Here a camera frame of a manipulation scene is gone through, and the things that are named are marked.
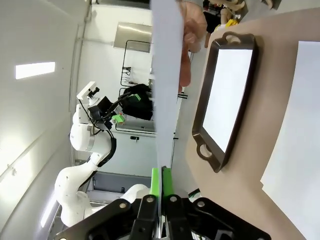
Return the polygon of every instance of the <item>floor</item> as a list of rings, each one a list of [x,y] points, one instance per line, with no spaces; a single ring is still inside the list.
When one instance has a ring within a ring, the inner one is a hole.
[[[241,21],[246,22],[258,18],[272,16],[275,14],[320,7],[320,0],[275,1],[278,1],[275,4],[277,9],[269,10],[268,6],[261,3],[260,0],[245,0],[247,5],[247,13]],[[179,121],[177,125],[179,140],[177,140],[175,143],[173,154],[172,178],[174,186],[175,188],[185,190],[189,193],[197,189],[198,186],[191,174],[189,166],[185,162],[184,157],[187,139],[191,133],[193,125],[193,119],[188,116],[188,113],[189,109],[192,109],[198,101],[197,96],[200,90],[198,81],[202,78],[205,57],[206,49],[202,49],[200,52],[193,56],[193,60],[191,63],[191,84],[185,90],[185,93],[188,95],[188,99],[182,101],[181,104]]]

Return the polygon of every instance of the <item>brown table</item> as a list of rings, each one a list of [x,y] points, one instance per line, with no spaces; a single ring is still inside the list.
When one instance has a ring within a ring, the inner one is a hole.
[[[198,157],[191,132],[186,146],[186,160],[202,195],[269,233],[273,240],[305,239],[264,193],[260,180],[286,112],[298,41],[320,41],[319,24],[320,8],[314,8],[214,32],[210,43],[227,30],[256,36],[260,52],[254,84],[231,158],[219,173]]]

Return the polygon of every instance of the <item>yellow object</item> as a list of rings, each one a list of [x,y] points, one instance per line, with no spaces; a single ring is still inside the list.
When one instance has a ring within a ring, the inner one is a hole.
[[[234,26],[234,25],[237,25],[239,24],[237,20],[235,19],[230,19],[226,24],[219,24],[218,26],[215,27],[215,31],[219,30],[219,29],[222,29],[222,28],[228,28],[230,26]]]

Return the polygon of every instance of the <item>bolt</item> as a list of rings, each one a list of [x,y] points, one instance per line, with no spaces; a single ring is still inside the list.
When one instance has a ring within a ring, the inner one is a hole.
[[[203,201],[198,202],[198,207],[202,208],[205,206],[205,203]]]
[[[174,203],[177,201],[177,198],[175,196],[172,196],[172,197],[170,197],[170,201]]]
[[[148,197],[148,198],[146,199],[146,201],[147,201],[148,203],[152,203],[152,202],[154,201],[154,198],[153,198],[153,197]]]
[[[126,205],[125,203],[120,203],[120,205],[119,205],[119,207],[120,207],[121,209],[124,209],[126,206],[127,206],[127,205]]]

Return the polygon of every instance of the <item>human hand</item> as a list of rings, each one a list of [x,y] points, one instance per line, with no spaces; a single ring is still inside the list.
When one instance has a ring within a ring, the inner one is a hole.
[[[201,49],[201,39],[207,32],[207,21],[200,6],[192,2],[180,3],[181,14],[184,19],[183,44],[179,77],[179,93],[182,87],[191,82],[191,62],[188,55],[190,50],[197,53]]]

